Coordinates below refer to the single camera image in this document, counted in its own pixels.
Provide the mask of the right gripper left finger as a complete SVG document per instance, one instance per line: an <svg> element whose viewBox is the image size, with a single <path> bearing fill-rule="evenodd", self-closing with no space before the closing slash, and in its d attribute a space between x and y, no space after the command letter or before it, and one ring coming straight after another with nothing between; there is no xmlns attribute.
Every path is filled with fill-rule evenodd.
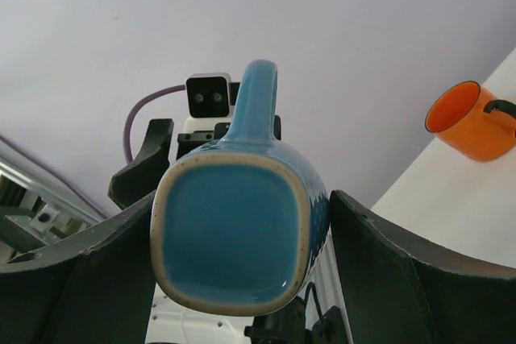
<svg viewBox="0 0 516 344"><path fill-rule="evenodd" d="M153 198L2 264L2 344L143 343L156 286Z"/></svg>

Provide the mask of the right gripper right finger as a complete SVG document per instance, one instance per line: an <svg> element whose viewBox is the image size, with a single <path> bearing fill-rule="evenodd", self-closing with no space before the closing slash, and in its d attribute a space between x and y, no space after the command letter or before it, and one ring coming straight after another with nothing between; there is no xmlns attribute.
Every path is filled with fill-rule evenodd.
<svg viewBox="0 0 516 344"><path fill-rule="evenodd" d="M330 198L355 343L513 343L515 270L422 238L345 192Z"/></svg>

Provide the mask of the blue ceramic mug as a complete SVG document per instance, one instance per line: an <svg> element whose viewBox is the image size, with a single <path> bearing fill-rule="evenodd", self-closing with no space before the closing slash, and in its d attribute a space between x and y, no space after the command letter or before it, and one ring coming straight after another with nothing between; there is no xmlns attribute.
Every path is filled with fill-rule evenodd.
<svg viewBox="0 0 516 344"><path fill-rule="evenodd" d="M182 156L152 203L160 289L203 313L253 317L287 305L327 242L329 197L314 166L273 133L278 70L245 69L228 132Z"/></svg>

